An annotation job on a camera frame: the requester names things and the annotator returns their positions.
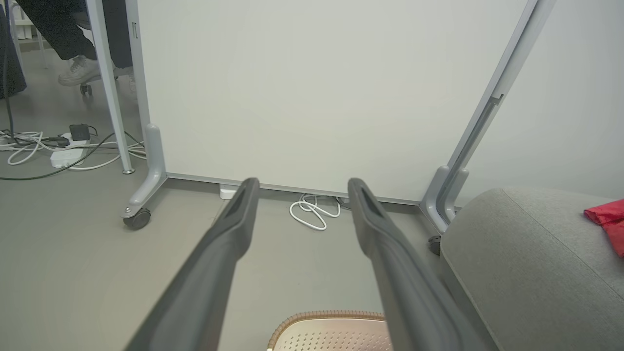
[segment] metal pole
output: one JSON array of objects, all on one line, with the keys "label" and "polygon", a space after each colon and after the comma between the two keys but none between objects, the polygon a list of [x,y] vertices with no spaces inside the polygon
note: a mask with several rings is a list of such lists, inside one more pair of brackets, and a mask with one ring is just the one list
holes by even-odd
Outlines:
[{"label": "metal pole", "polygon": [[46,48],[44,48],[43,46],[43,37],[41,36],[41,32],[38,29],[37,41],[39,41],[39,50],[41,51],[41,56],[43,57],[43,65],[47,68]]},{"label": "metal pole", "polygon": [[91,33],[95,43],[95,51],[97,53],[97,62],[100,66],[100,75],[106,92],[106,101],[109,105],[110,120],[113,123],[113,130],[117,138],[119,147],[119,155],[121,163],[124,167],[124,174],[134,173],[130,162],[130,154],[128,153],[128,144],[125,141],[124,123],[121,119],[121,110],[119,109],[119,98],[117,97],[117,87],[115,86],[115,77],[113,73],[113,62],[110,58],[109,38],[106,33],[106,23],[104,21],[104,7],[102,0],[86,0],[87,11],[89,13],[89,22],[91,23]]}]

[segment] red cloth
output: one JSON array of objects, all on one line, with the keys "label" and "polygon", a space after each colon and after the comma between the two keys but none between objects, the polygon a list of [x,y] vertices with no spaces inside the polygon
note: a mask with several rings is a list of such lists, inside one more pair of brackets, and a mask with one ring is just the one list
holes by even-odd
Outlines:
[{"label": "red cloth", "polygon": [[602,226],[615,252],[624,257],[624,199],[592,207],[584,213],[592,222]]}]

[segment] whiteboard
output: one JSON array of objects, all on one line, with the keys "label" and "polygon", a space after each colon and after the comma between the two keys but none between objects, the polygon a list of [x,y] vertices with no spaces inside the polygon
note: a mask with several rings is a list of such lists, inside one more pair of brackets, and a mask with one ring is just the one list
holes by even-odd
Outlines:
[{"label": "whiteboard", "polygon": [[420,201],[526,0],[139,0],[167,173]]},{"label": "whiteboard", "polygon": [[525,185],[624,197],[624,2],[558,1],[472,159],[457,205]]}]

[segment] charger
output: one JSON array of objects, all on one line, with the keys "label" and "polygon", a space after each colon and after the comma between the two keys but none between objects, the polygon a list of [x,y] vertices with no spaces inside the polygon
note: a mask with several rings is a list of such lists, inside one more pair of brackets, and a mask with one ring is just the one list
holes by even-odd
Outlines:
[{"label": "charger", "polygon": [[72,124],[69,126],[69,132],[73,141],[90,140],[89,126],[87,124]]}]

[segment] wicker trim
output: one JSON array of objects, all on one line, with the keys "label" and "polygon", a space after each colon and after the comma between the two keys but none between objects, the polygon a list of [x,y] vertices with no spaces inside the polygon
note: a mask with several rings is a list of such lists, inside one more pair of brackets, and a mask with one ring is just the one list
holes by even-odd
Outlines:
[{"label": "wicker trim", "polygon": [[277,339],[280,338],[280,335],[284,332],[284,330],[291,325],[301,322],[302,320],[309,319],[334,319],[334,318],[344,318],[344,319],[371,319],[371,320],[382,320],[385,321],[386,318],[383,314],[376,312],[364,312],[364,311],[352,311],[352,310],[325,310],[325,311],[312,311],[312,312],[303,312],[300,314],[293,315],[288,317],[284,322],[280,324],[277,329],[273,332],[271,339],[269,340],[269,344],[266,347],[268,350],[273,350],[275,347],[275,343]]}]

